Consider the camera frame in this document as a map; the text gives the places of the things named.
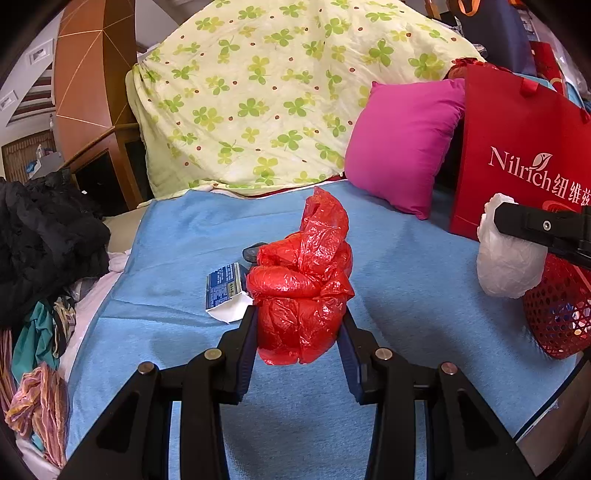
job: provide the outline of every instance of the magenta pillow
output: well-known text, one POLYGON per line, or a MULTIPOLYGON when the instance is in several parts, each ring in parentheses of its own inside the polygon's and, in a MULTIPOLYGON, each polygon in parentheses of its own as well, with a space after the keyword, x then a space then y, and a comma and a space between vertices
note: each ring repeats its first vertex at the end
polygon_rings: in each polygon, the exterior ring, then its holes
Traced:
POLYGON ((347 178, 398 210, 427 219, 435 175, 464 103, 464 79, 374 82, 347 147, 347 178))

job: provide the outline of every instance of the yellow floral quilt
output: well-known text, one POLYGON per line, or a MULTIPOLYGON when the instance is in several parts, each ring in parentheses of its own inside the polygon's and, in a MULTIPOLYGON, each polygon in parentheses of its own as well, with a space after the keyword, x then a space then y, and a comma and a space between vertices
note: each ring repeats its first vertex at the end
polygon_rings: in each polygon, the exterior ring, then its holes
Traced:
POLYGON ((440 80, 460 57, 481 59, 398 0, 215 0, 126 78, 154 195, 340 174, 373 80, 440 80))

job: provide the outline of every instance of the wooden wall panel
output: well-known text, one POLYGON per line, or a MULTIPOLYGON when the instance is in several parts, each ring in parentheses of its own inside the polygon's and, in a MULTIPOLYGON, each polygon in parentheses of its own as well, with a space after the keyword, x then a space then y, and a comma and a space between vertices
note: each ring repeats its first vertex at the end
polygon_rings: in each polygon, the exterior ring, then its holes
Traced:
POLYGON ((135 0, 74 0, 56 44, 56 124, 64 159, 114 125, 135 122, 125 75, 136 63, 135 0))

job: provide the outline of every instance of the blue towel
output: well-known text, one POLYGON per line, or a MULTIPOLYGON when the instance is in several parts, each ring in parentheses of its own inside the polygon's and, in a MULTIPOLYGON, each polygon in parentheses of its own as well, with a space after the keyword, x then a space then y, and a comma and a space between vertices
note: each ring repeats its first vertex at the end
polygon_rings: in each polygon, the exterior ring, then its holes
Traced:
MULTIPOLYGON (((516 433, 568 376, 574 358, 556 361, 541 351, 521 301, 482 292, 478 244, 444 230, 452 198, 435 192, 431 219, 419 221, 347 181, 325 188, 349 214, 356 292, 349 308, 358 326, 410 362, 458 364, 516 433)), ((72 371, 68 456, 141 361, 186 363, 235 327, 205 313, 207 274, 239 261, 245 247, 297 230, 311 194, 239 200, 191 191, 150 206, 72 371)), ((310 365, 269 367, 257 358, 243 402, 222 406, 230 477, 363 478, 374 414, 349 393, 336 346, 310 365)), ((418 425, 416 478, 424 478, 418 425)), ((176 408, 171 479, 178 479, 178 429, 176 408)))

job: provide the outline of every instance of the red shopping bag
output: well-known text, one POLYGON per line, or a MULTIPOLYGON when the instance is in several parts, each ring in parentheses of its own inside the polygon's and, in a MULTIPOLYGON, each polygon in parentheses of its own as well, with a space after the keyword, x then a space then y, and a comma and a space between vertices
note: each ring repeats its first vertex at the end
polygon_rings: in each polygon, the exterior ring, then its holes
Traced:
POLYGON ((450 232, 476 240, 484 204, 504 193, 542 208, 591 201, 589 115, 557 92, 468 65, 462 163, 450 232))

